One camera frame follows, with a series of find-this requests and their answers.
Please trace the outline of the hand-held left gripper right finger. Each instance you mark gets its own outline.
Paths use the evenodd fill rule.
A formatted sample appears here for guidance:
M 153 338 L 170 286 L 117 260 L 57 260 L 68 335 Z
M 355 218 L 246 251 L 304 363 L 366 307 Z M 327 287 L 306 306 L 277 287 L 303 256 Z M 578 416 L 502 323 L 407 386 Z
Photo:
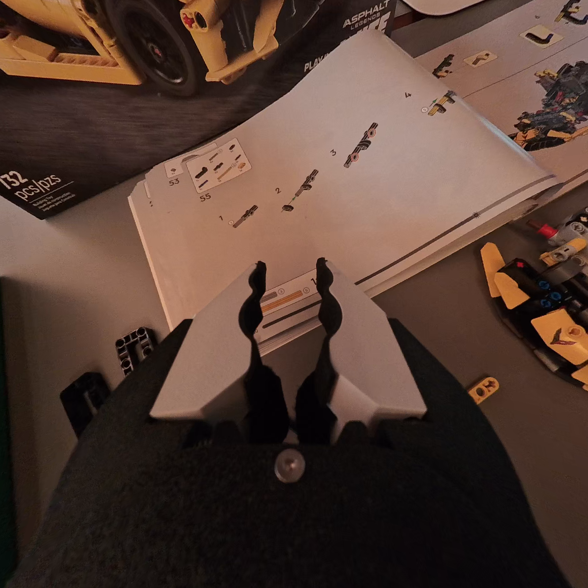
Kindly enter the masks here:
M 426 405 L 386 313 L 325 258 L 317 260 L 316 285 L 326 332 L 316 395 L 334 416 L 330 435 L 349 422 L 374 432 L 383 420 L 422 418 Z

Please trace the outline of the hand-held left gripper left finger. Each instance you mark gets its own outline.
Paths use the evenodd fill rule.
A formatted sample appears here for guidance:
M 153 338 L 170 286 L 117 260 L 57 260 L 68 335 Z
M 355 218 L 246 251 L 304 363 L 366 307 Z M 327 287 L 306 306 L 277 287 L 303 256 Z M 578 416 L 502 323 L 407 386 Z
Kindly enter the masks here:
M 266 265 L 258 261 L 193 318 L 149 415 L 156 420 L 244 420 L 246 378 L 261 364 Z

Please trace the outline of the pile of yellow black lego pieces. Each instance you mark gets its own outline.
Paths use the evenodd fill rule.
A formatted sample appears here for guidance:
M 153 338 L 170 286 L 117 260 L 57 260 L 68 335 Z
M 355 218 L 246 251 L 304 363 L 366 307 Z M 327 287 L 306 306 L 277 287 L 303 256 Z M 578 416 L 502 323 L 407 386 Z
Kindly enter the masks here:
M 467 389 L 467 394 L 476 405 L 481 404 L 500 388 L 498 380 L 491 376 L 485 376 Z

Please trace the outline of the lego instruction booklet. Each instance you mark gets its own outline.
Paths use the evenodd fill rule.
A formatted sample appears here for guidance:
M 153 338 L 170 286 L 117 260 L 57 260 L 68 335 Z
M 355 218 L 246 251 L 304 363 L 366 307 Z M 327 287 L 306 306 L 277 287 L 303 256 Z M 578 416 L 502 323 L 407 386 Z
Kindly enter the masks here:
M 532 1 L 417 58 L 344 41 L 129 205 L 170 330 L 265 262 L 266 352 L 318 323 L 319 257 L 373 297 L 586 180 L 587 1 Z

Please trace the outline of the lego car chassis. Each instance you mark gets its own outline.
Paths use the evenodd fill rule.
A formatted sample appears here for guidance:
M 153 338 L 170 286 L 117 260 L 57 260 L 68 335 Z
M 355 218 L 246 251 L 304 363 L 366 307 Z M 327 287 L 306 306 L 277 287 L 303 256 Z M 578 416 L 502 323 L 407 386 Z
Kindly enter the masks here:
M 503 323 L 551 373 L 587 390 L 587 361 L 574 365 L 549 349 L 531 320 L 563 308 L 587 331 L 587 208 L 552 227 L 527 221 L 546 239 L 540 268 L 522 258 L 506 262 L 491 242 L 481 247 L 490 297 Z

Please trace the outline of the long black lego beam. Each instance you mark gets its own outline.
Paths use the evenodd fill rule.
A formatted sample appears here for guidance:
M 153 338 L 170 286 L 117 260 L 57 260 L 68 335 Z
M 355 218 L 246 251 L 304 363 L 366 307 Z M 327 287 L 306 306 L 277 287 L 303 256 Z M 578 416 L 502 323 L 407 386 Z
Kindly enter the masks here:
M 70 425 L 79 438 L 111 390 L 99 372 L 85 372 L 59 394 Z
M 157 344 L 154 331 L 148 327 L 139 327 L 117 339 L 115 349 L 124 377 L 136 370 Z

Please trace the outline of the yellow car lego box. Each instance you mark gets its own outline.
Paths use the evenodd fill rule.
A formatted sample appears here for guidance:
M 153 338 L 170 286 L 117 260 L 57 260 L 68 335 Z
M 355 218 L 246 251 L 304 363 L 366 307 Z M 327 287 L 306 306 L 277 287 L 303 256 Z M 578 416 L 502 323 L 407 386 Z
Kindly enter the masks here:
M 246 121 L 396 1 L 1 1 L 1 199 L 53 217 Z

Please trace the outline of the wooden document stand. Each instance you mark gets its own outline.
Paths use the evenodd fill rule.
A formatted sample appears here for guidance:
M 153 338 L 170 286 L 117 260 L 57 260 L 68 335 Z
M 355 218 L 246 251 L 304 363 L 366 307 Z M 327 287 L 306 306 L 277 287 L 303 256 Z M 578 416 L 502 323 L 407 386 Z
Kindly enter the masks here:
M 444 17 L 484 1 L 402 1 L 412 11 L 426 17 Z

